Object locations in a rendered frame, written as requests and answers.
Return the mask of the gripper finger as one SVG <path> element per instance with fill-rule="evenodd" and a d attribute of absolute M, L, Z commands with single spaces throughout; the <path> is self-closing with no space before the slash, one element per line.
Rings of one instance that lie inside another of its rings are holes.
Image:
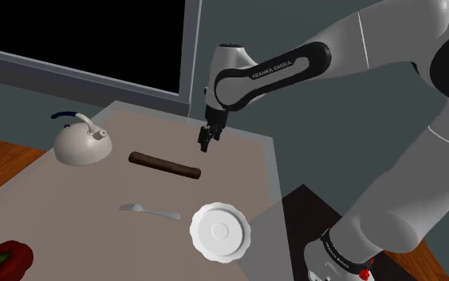
<path fill-rule="evenodd" d="M 199 137 L 197 142 L 200 144 L 200 150 L 207 152 L 208 146 L 212 140 L 219 141 L 222 129 L 216 126 L 202 126 L 199 131 Z"/>

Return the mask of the brown rolling pin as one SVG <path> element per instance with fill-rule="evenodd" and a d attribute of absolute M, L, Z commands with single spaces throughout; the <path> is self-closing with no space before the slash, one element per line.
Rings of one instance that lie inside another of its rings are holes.
<path fill-rule="evenodd" d="M 128 156 L 128 161 L 133 164 L 154 168 L 163 172 L 169 172 L 195 180 L 201 177 L 201 170 L 199 168 L 177 164 L 175 162 L 149 156 L 140 152 L 131 152 Z"/>

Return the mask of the silver fork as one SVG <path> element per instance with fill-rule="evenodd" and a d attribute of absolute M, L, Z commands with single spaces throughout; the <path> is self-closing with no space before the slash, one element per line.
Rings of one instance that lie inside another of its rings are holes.
<path fill-rule="evenodd" d="M 172 220 L 179 220 L 180 214 L 176 212 L 159 212 L 159 211 L 150 211 L 143 208 L 140 204 L 122 204 L 119 206 L 120 211 L 133 211 L 133 212 L 145 212 L 153 215 L 163 216 Z"/>

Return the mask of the white plate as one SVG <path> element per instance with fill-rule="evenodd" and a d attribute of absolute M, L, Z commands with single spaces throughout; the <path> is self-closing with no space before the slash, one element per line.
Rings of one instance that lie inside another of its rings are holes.
<path fill-rule="evenodd" d="M 207 260 L 230 263 L 241 259 L 251 243 L 246 217 L 231 204 L 203 205 L 189 227 L 194 248 Z"/>

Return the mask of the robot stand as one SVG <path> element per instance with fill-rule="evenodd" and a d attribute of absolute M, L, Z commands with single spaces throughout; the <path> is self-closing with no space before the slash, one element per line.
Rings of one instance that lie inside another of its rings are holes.
<path fill-rule="evenodd" d="M 282 206 L 294 281 L 308 281 L 303 258 L 305 245 L 318 239 L 341 215 L 304 184 L 285 196 Z M 371 272 L 376 281 L 417 281 L 383 252 L 375 256 Z"/>

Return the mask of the red bell pepper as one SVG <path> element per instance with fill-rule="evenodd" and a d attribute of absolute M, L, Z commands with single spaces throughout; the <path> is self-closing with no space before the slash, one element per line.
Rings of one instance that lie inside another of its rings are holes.
<path fill-rule="evenodd" d="M 33 263 L 33 251 L 25 243 L 0 243 L 0 281 L 20 281 Z"/>

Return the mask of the dark window with grey frame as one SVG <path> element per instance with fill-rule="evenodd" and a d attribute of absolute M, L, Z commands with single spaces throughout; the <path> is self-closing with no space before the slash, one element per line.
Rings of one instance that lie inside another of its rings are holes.
<path fill-rule="evenodd" d="M 203 0 L 0 0 L 0 83 L 186 116 Z"/>

